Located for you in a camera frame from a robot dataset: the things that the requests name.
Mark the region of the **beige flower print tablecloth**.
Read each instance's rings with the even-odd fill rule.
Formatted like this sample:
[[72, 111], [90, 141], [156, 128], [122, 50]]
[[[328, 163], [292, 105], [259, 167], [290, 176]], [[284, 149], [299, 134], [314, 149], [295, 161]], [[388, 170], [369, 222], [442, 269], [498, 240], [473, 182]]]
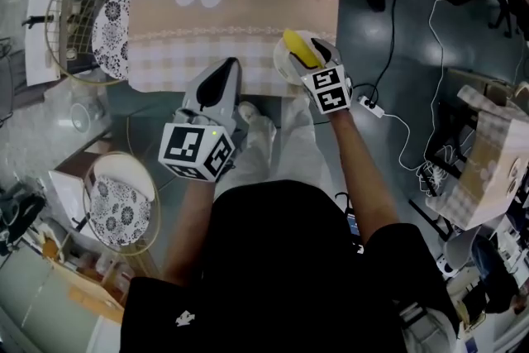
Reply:
[[336, 40], [339, 0], [131, 0], [128, 83], [136, 91], [183, 92], [210, 64], [235, 57], [241, 91], [292, 97], [274, 65], [285, 30]]

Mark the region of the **grey shoulder pouch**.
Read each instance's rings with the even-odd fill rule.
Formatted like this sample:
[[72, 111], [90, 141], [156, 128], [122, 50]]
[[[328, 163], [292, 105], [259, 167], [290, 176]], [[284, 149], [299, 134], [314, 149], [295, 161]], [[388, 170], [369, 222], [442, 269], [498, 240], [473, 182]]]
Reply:
[[412, 303], [399, 317], [407, 353], [454, 353], [457, 337], [444, 313]]

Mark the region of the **table with beige checked cloth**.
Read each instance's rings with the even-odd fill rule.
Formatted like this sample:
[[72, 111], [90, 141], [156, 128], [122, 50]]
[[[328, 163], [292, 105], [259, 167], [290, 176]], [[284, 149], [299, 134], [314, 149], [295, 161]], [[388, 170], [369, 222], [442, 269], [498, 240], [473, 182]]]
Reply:
[[516, 193], [506, 196], [508, 173], [517, 157], [526, 158], [529, 165], [529, 114], [511, 101], [498, 106], [469, 85], [458, 98], [477, 112], [474, 143], [461, 176], [425, 203], [469, 230], [504, 214], [515, 198]]

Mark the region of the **clear round bowl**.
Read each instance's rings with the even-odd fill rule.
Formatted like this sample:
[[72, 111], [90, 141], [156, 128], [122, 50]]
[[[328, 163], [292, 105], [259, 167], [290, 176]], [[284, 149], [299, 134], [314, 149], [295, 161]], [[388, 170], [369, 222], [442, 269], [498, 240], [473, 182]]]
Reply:
[[70, 108], [70, 118], [74, 128], [81, 133], [87, 132], [91, 124], [104, 115], [100, 103], [74, 103]]

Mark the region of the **person's right forearm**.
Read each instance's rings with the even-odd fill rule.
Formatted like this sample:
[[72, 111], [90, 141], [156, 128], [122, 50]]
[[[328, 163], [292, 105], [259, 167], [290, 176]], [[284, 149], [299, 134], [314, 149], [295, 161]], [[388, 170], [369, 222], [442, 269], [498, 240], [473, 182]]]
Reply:
[[351, 113], [340, 110], [331, 113], [329, 119], [360, 238], [367, 243], [380, 228], [399, 222], [394, 200]]

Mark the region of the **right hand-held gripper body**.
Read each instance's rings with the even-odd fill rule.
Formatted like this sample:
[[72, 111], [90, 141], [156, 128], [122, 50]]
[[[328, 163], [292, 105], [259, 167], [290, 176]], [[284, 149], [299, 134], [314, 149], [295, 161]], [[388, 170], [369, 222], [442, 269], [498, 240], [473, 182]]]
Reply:
[[301, 81], [321, 114], [350, 108], [352, 82], [343, 64], [306, 74]]

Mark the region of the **light wooden chair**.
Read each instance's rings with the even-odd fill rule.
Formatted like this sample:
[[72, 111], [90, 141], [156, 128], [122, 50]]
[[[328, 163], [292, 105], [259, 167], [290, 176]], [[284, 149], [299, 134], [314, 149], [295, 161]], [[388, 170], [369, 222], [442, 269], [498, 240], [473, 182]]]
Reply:
[[472, 86], [498, 106], [506, 106], [511, 101], [529, 111], [529, 83], [526, 81], [513, 84], [471, 70], [455, 68], [449, 68], [447, 74], [463, 85]]

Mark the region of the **yellow banana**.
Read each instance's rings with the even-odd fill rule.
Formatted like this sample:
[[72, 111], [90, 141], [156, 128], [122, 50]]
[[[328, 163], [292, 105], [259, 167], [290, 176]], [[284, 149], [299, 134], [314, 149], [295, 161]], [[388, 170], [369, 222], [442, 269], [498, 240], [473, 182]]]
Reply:
[[285, 29], [283, 40], [287, 50], [296, 56], [307, 69], [319, 69], [322, 67], [319, 58], [296, 31]]

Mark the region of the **brown wooden crate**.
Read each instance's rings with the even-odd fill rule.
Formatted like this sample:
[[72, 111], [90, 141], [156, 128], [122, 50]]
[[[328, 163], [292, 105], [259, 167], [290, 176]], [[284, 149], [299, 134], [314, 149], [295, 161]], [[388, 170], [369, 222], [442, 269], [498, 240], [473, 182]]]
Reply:
[[101, 278], [95, 277], [96, 272], [88, 274], [71, 270], [59, 262], [61, 249], [51, 239], [45, 238], [43, 257], [48, 260], [52, 270], [69, 285], [69, 298], [90, 312], [121, 324], [124, 313], [126, 293], [118, 293], [107, 282], [112, 276], [115, 265]]

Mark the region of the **white round plate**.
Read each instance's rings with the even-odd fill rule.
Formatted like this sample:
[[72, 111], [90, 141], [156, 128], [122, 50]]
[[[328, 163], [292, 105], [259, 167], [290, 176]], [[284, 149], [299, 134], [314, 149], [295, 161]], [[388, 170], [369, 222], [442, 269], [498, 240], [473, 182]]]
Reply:
[[[311, 42], [311, 39], [316, 38], [317, 34], [311, 31], [306, 31], [306, 30], [299, 30], [299, 31], [296, 31], [296, 33], [303, 39], [303, 41], [311, 49], [312, 53], [320, 60], [320, 63], [325, 64], [322, 54], [313, 46]], [[289, 58], [288, 58], [289, 53], [290, 51], [285, 45], [284, 39], [280, 38], [276, 46], [274, 47], [274, 52], [273, 52], [274, 67], [276, 68], [278, 73], [284, 78], [284, 80], [287, 83], [300, 86], [303, 83], [297, 71], [295, 70], [295, 68], [289, 61]]]

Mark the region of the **person's black shirt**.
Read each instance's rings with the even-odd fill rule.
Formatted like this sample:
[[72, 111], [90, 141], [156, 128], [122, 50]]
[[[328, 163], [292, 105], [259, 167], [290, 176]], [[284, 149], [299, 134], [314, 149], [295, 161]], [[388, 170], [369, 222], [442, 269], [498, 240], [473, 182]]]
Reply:
[[131, 281], [120, 353], [407, 353], [399, 312], [459, 320], [419, 229], [377, 230], [357, 253], [319, 188], [274, 181], [212, 206], [198, 281]]

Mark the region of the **person's left forearm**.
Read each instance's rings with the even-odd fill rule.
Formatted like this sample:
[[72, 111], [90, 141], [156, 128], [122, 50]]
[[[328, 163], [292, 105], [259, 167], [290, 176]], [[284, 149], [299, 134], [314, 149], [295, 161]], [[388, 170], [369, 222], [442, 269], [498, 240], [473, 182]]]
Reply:
[[189, 182], [166, 255], [163, 272], [165, 281], [188, 287], [197, 279], [214, 194], [214, 183]]

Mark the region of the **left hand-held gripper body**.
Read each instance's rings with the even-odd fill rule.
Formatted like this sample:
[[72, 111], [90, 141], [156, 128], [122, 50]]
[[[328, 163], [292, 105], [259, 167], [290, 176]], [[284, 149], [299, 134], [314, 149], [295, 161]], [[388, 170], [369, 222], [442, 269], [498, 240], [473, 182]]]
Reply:
[[179, 109], [183, 121], [164, 125], [158, 161], [180, 178], [217, 182], [236, 150], [234, 112]]

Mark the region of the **white power strip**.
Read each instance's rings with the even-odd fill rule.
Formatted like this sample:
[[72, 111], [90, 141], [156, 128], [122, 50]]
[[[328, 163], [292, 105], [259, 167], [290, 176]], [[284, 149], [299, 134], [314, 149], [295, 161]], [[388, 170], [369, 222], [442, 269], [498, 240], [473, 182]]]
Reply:
[[368, 97], [361, 96], [358, 98], [360, 106], [364, 107], [368, 112], [371, 112], [377, 118], [382, 118], [385, 115], [385, 111], [373, 101], [370, 101]]

